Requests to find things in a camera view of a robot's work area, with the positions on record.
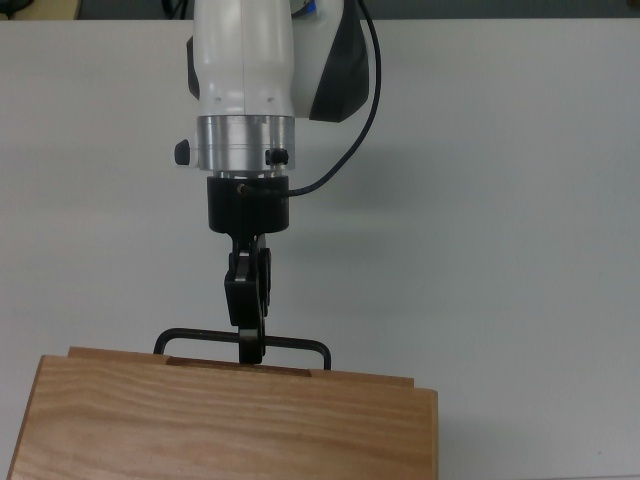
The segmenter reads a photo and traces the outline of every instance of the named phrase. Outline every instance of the light wood panel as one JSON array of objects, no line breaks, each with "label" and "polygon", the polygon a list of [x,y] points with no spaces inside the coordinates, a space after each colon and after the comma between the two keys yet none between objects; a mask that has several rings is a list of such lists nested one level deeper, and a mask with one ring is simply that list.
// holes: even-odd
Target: light wood panel
[{"label": "light wood panel", "polygon": [[433,391],[140,358],[44,357],[9,479],[436,478]]},{"label": "light wood panel", "polygon": [[349,382],[376,383],[396,387],[413,387],[413,378],[372,375],[368,373],[340,372],[336,370],[304,370],[299,368],[272,367],[268,365],[239,365],[237,363],[199,360],[191,358],[170,357],[169,355],[153,355],[151,353],[121,352],[96,348],[71,347],[69,358],[91,358],[116,362],[151,363],[155,365],[179,365],[185,367],[219,368],[225,370],[242,370],[257,373],[278,373],[297,375],[300,377],[324,378],[329,380],[345,380]]}]

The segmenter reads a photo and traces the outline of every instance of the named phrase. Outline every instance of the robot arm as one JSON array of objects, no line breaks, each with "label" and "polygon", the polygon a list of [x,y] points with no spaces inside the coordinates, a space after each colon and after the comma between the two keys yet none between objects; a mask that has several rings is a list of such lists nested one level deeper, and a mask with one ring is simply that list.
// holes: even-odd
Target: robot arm
[{"label": "robot arm", "polygon": [[[369,93],[356,0],[311,0],[293,17],[290,0],[197,0],[187,44],[196,146],[184,140],[175,160],[212,172],[209,226],[232,239],[225,291],[241,363],[261,363],[265,353],[265,234],[289,225],[295,118],[340,122]],[[243,195],[244,187],[283,195]]]}]

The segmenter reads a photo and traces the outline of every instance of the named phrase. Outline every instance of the wooden box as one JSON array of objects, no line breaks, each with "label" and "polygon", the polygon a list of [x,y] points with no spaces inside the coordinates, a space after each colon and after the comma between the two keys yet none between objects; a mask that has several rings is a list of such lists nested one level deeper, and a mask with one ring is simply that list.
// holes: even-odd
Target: wooden box
[{"label": "wooden box", "polygon": [[40,362],[9,480],[437,478],[405,378],[72,348]]}]

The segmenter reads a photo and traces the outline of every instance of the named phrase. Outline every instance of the black knob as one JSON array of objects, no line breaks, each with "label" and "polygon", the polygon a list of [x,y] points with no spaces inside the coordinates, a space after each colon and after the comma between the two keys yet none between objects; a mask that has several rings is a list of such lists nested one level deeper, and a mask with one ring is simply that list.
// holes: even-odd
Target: black knob
[{"label": "black knob", "polygon": [[269,166],[287,165],[289,163],[289,152],[284,148],[272,148],[264,153]]},{"label": "black knob", "polygon": [[188,167],[191,163],[191,147],[189,146],[189,140],[183,140],[176,145],[173,149],[173,158],[176,161],[176,165],[181,167]]}]

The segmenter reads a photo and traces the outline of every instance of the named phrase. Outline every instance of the black plastic cover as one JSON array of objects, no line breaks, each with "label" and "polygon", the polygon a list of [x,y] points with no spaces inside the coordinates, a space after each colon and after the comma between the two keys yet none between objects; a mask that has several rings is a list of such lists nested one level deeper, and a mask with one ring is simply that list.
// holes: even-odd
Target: black plastic cover
[{"label": "black plastic cover", "polygon": [[257,189],[289,189],[289,178],[207,179],[209,227],[228,234],[241,249],[248,249],[256,236],[275,233],[289,226],[289,199],[242,195],[240,185]]},{"label": "black plastic cover", "polygon": [[369,58],[356,0],[344,0],[344,12],[331,47],[309,118],[342,122],[369,96]]},{"label": "black plastic cover", "polygon": [[187,42],[187,74],[189,79],[189,91],[191,95],[200,100],[200,82],[193,62],[193,37]]},{"label": "black plastic cover", "polygon": [[7,17],[13,17],[13,14],[27,8],[33,3],[33,0],[0,0],[0,13]]}]

